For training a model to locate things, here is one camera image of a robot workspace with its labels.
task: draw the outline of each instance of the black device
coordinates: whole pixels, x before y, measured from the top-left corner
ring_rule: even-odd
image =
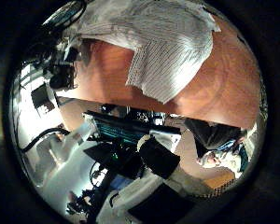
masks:
[[[99,144],[84,152],[104,168],[131,179],[135,179],[143,167],[137,152],[137,143],[142,136],[150,131],[180,134],[180,130],[174,127],[116,118],[92,111],[85,114],[92,116],[100,136],[96,139]]]

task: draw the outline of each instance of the wooden table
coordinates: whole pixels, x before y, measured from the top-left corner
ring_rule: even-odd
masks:
[[[88,64],[77,63],[78,87],[58,94],[251,128],[259,112],[257,61],[238,33],[224,20],[215,19],[221,32],[213,33],[211,56],[190,84],[166,105],[125,86],[133,51],[102,41],[94,44]]]

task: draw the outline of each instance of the white shirt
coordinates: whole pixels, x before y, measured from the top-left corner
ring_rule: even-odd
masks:
[[[77,33],[134,51],[126,85],[167,103],[194,78],[219,31],[202,5],[183,0],[97,0]]]

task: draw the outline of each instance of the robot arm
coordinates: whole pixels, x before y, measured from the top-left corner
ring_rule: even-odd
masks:
[[[56,141],[53,139],[50,142],[50,145],[56,162],[66,162],[73,152],[96,132],[97,128],[94,121],[86,118],[81,126],[70,132],[70,134],[68,134],[62,141]]]

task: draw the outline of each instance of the person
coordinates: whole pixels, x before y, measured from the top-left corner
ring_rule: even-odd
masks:
[[[227,167],[239,178],[248,164],[242,142],[247,131],[224,124],[186,119],[186,127],[193,133],[197,163],[204,168]]]
[[[201,158],[197,158],[197,163],[203,168],[229,168],[234,173],[235,178],[239,178],[248,165],[248,158],[244,149],[241,149],[239,154],[232,151],[214,150],[206,152]]]

